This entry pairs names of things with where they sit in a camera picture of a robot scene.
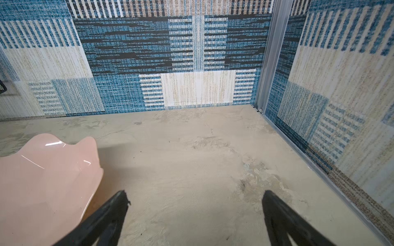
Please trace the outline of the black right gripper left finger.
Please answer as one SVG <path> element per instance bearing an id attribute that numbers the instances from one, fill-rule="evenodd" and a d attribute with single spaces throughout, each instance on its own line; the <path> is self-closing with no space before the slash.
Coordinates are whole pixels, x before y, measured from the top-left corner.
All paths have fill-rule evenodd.
<path id="1" fill-rule="evenodd" d="M 124 190 L 118 191 L 98 210 L 63 237 L 56 246 L 116 246 L 129 205 Z"/>

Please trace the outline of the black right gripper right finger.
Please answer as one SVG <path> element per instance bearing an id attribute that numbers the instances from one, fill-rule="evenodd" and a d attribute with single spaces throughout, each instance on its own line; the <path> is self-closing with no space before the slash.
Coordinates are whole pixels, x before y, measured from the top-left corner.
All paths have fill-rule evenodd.
<path id="1" fill-rule="evenodd" d="M 312 227 L 273 191 L 262 198 L 264 219 L 272 246 L 333 246 L 334 244 Z"/>

